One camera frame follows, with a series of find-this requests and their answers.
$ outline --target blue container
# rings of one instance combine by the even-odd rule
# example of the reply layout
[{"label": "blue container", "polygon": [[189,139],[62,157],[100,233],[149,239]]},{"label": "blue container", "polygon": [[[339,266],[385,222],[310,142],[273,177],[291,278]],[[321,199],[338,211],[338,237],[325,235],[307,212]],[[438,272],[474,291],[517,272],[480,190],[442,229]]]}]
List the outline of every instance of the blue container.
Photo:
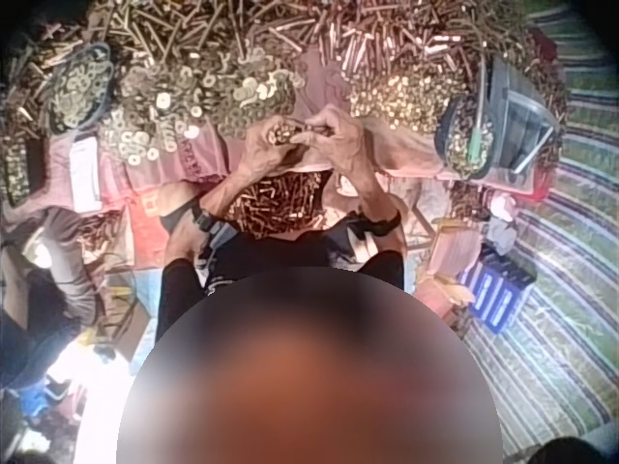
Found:
[{"label": "blue container", "polygon": [[475,295],[469,309],[494,334],[510,326],[535,282],[514,261],[487,245],[482,247],[480,260],[458,280]]}]

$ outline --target striped mat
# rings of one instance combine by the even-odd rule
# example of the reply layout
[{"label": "striped mat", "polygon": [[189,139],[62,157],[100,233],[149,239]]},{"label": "striped mat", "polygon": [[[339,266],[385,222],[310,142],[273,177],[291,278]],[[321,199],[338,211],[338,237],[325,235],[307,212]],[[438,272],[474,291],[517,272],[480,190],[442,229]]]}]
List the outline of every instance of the striped mat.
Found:
[{"label": "striped mat", "polygon": [[514,323],[464,342],[489,383],[506,462],[617,419],[619,88],[611,58],[565,6],[528,0],[571,91],[563,158],[543,203],[517,220],[513,258],[537,275]]}]

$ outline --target pink cloth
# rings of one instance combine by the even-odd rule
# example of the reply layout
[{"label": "pink cloth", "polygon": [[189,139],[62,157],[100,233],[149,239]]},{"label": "pink cloth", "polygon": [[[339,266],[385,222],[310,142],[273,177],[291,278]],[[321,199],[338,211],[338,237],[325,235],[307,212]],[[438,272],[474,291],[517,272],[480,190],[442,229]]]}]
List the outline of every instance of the pink cloth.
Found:
[{"label": "pink cloth", "polygon": [[[303,121],[327,103],[348,110],[345,96],[349,84],[341,77],[339,63],[322,66],[317,49],[311,48],[301,57],[300,68],[307,69],[306,86],[297,91],[293,118]],[[377,121],[367,121],[366,129],[373,134],[375,162],[386,172],[400,177],[432,177],[442,167],[429,139],[392,132]],[[69,150],[74,138],[75,133],[50,138],[47,186],[17,208],[3,205],[8,224],[21,222],[50,206],[74,208],[69,170]],[[165,184],[202,183],[208,178],[227,176],[238,165],[244,149],[243,140],[221,139],[210,124],[201,129],[196,139],[179,138],[178,145],[176,153],[162,151],[157,161],[144,161],[139,166],[114,159],[100,145],[99,183],[103,207],[93,214],[120,209],[128,199]],[[292,170],[307,172],[330,168],[328,160],[308,150]]]}]

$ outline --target hand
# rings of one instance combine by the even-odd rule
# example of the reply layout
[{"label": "hand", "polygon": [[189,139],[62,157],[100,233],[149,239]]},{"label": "hand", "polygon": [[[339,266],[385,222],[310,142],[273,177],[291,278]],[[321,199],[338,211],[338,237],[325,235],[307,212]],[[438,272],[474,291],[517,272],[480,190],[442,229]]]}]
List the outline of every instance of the hand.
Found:
[{"label": "hand", "polygon": [[193,223],[193,212],[186,211],[174,227],[165,247],[164,264],[183,258],[192,264],[207,243],[208,234]]},{"label": "hand", "polygon": [[372,172],[366,155],[364,128],[345,111],[328,104],[318,114],[306,120],[310,126],[329,128],[333,135],[325,136],[314,131],[301,132],[290,141],[314,148],[331,161],[333,167],[343,176],[366,175]]},{"label": "hand", "polygon": [[248,128],[245,152],[238,168],[240,175],[257,182],[281,164],[292,146],[270,144],[267,133],[273,126],[284,122],[283,117],[273,116]]}]

